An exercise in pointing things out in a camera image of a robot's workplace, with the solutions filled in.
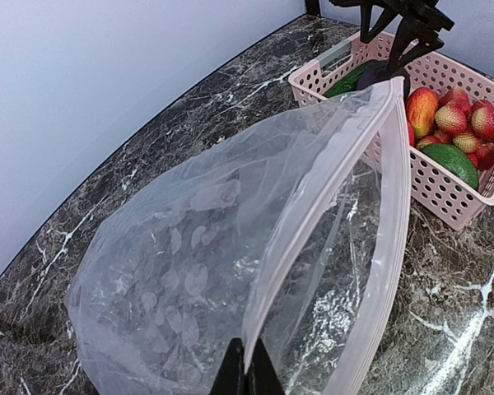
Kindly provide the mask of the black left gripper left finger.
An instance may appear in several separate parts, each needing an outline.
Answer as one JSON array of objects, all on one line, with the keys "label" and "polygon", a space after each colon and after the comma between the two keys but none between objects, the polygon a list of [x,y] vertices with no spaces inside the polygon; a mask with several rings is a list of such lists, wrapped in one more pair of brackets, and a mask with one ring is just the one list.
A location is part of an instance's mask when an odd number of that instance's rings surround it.
[{"label": "black left gripper left finger", "polygon": [[238,337],[226,349],[212,385],[212,395],[243,395],[245,392],[244,347]]}]

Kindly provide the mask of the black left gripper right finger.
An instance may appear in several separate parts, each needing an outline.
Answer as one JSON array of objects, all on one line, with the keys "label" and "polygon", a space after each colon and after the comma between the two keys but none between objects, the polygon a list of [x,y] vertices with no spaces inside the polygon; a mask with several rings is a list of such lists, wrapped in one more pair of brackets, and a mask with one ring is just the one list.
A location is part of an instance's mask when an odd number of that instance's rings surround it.
[{"label": "black left gripper right finger", "polygon": [[246,388],[249,395],[285,395],[261,339],[256,341],[252,360],[247,370]]}]

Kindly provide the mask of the dark purple eggplant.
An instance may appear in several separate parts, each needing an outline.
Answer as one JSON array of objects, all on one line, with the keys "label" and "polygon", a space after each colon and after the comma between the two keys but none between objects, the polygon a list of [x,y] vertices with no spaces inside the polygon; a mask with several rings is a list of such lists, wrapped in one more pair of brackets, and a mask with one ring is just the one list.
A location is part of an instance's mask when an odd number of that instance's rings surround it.
[{"label": "dark purple eggplant", "polygon": [[403,78],[403,99],[408,100],[411,90],[411,77],[404,67],[397,69],[395,72],[388,70],[388,61],[370,60],[363,64],[364,72],[357,80],[357,91],[362,91],[375,83],[388,81],[394,77]]}]

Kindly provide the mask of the green cucumber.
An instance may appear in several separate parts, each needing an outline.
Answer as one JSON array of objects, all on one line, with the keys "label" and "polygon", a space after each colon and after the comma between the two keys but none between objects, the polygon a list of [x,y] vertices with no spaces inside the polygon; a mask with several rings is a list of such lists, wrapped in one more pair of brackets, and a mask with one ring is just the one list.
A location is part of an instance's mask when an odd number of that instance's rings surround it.
[{"label": "green cucumber", "polygon": [[362,64],[359,67],[355,68],[334,86],[332,86],[329,90],[324,92],[324,97],[331,98],[336,95],[355,91],[357,89],[358,81],[367,69],[368,66],[366,64]]}]

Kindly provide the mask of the clear zip top bag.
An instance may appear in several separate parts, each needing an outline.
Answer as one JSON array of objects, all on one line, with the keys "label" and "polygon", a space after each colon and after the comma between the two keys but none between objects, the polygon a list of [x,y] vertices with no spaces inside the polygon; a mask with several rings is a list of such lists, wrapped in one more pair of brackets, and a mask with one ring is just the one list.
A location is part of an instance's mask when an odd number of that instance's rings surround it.
[{"label": "clear zip top bag", "polygon": [[68,292],[100,394],[211,394],[232,338],[285,394],[355,394],[394,302],[410,211],[403,78],[266,118],[151,181]]}]

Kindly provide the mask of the pink perforated plastic basket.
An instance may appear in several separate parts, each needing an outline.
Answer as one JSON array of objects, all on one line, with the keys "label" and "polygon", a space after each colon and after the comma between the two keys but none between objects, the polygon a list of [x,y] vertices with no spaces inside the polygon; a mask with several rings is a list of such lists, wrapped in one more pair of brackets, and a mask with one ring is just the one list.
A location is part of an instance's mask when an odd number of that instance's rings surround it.
[{"label": "pink perforated plastic basket", "polygon": [[[369,44],[354,34],[295,70],[288,78],[299,106],[317,104],[324,92],[356,67],[389,56],[393,35],[379,34]],[[459,86],[472,100],[489,100],[494,106],[494,81],[451,58],[432,52],[406,67],[412,89],[431,88],[437,95]],[[454,230],[463,229],[485,207],[494,206],[494,166],[479,175],[478,189],[413,148],[410,151],[412,197]]]}]

